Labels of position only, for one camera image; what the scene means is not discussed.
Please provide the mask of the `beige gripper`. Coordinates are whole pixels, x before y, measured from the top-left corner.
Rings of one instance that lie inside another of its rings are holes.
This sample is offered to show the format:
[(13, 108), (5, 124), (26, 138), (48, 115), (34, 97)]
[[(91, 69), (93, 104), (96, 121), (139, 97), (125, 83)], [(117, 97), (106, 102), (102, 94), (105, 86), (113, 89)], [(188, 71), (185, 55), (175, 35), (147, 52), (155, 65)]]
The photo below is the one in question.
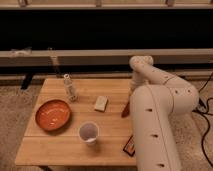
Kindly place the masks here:
[[(134, 72), (132, 74), (132, 80), (130, 84), (130, 88), (132, 91), (134, 91), (137, 87), (143, 85), (146, 83), (146, 78), (141, 76), (138, 72)], [(127, 106), (130, 104), (130, 97), (132, 95), (132, 91), (129, 91), (128, 93), (128, 101), (127, 101)]]

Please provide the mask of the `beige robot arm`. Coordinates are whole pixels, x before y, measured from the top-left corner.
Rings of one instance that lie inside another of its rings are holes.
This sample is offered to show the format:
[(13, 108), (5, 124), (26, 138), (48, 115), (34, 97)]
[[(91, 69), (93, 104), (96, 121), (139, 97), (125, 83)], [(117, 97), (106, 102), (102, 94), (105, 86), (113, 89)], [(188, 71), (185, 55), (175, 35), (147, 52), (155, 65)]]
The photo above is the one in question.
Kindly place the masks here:
[(151, 56), (133, 56), (129, 110), (138, 171), (181, 171), (170, 127), (171, 114), (196, 108), (198, 90), (190, 82), (153, 66)]

